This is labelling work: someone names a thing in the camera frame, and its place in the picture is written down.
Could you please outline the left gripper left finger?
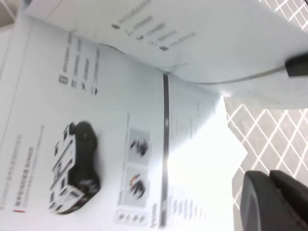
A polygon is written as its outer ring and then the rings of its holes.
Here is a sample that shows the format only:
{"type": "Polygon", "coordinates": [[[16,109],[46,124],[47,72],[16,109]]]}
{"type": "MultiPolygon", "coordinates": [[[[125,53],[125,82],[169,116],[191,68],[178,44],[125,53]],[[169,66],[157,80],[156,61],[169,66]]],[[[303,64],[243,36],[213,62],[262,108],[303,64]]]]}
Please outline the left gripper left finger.
{"type": "Polygon", "coordinates": [[[240,215],[244,231],[306,231],[308,217],[289,205],[269,174],[250,170],[244,175],[240,215]]]}

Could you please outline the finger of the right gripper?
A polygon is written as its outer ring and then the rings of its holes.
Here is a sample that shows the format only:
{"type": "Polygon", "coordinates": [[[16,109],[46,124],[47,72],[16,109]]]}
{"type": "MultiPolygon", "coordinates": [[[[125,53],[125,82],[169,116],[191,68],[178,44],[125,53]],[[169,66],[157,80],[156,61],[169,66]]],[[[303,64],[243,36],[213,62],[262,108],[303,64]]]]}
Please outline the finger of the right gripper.
{"type": "Polygon", "coordinates": [[[308,53],[301,53],[288,58],[284,63],[288,77],[305,77],[308,75],[308,53]]]}

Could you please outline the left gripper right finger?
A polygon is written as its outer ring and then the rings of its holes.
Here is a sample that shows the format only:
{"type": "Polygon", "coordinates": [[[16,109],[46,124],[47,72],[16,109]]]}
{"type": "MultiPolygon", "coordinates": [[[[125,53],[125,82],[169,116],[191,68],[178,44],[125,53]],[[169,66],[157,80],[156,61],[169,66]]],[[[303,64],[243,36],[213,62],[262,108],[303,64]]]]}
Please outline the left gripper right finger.
{"type": "Polygon", "coordinates": [[[300,216],[308,216],[308,187],[281,170],[271,170],[269,178],[300,216]]]}

